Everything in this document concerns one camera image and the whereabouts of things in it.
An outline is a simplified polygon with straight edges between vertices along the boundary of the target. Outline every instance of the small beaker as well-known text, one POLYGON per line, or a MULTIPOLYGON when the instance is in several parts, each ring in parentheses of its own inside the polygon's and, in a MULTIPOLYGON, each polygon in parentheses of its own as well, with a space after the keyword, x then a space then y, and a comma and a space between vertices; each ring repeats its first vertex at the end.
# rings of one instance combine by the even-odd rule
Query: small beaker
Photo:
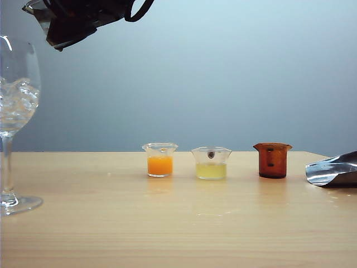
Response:
POLYGON ((281 179, 286 177, 287 152, 291 145, 278 142, 264 142, 253 146, 259 152, 259 176, 281 179))
POLYGON ((199 147, 191 150, 196 159, 196 176, 204 180, 219 180, 226 177, 230 149, 223 147, 199 147))
POLYGON ((166 177, 172 174, 173 152, 178 145, 170 142, 152 142, 142 146, 147 153, 147 175, 166 177))

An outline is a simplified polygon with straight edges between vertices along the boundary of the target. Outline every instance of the water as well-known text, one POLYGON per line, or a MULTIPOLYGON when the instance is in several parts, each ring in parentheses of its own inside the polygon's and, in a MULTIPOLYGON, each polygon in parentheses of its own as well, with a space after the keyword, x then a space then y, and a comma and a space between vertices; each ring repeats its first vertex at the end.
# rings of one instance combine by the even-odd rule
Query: water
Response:
POLYGON ((8 83, 0 77, 0 134, 15 133, 31 119, 38 106, 40 91, 29 78, 8 83))

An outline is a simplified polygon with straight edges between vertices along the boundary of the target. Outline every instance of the brown beaker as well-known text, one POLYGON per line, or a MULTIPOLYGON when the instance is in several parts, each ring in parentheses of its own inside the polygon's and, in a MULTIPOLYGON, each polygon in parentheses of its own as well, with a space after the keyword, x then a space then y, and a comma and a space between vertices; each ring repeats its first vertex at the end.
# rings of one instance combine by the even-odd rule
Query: brown beaker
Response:
POLYGON ((286 158, 291 145, 264 142, 253 147, 259 152, 259 176, 274 179, 286 177, 286 158))

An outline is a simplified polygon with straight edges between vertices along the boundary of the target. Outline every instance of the light blue wall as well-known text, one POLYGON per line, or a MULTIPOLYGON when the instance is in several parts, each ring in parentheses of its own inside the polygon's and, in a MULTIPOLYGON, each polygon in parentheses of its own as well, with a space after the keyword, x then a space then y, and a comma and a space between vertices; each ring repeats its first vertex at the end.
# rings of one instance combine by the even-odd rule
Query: light blue wall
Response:
POLYGON ((15 150, 357 150, 356 0, 156 0, 63 52, 25 3, 1 0, 2 33, 31 41, 42 73, 15 150))

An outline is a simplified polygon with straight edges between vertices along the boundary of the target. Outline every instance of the yellow liquid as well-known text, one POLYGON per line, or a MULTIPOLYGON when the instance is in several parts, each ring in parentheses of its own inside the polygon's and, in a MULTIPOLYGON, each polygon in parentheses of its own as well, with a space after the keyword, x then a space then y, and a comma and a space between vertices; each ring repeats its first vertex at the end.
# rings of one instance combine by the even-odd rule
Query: yellow liquid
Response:
POLYGON ((217 180, 226 177, 226 164, 196 164, 196 176, 200 179, 217 180))

